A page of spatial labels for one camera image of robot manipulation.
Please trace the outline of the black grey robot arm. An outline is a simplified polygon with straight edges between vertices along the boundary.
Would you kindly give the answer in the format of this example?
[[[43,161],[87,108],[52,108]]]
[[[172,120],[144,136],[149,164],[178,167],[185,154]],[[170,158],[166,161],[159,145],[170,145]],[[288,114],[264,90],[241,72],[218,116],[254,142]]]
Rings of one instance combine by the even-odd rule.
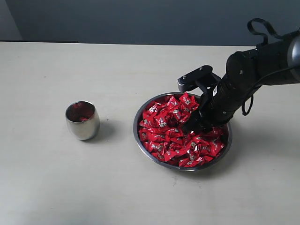
[[[286,85],[300,82],[300,31],[279,35],[272,25],[261,18],[247,23],[252,35],[262,36],[255,49],[237,51],[226,63],[226,73],[220,78],[205,65],[177,80],[180,92],[202,90],[200,106],[184,122],[184,133],[211,130],[229,122],[241,108],[244,116],[248,99],[263,85]]]

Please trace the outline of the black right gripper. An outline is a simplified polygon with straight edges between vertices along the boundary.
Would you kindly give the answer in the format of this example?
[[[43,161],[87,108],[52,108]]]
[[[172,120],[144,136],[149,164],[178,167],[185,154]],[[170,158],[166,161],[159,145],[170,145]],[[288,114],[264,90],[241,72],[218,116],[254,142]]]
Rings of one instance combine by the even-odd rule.
[[[181,125],[183,134],[187,135],[198,129],[203,133],[209,133],[215,127],[226,124],[241,107],[243,97],[244,92],[239,89],[215,87],[208,101]]]

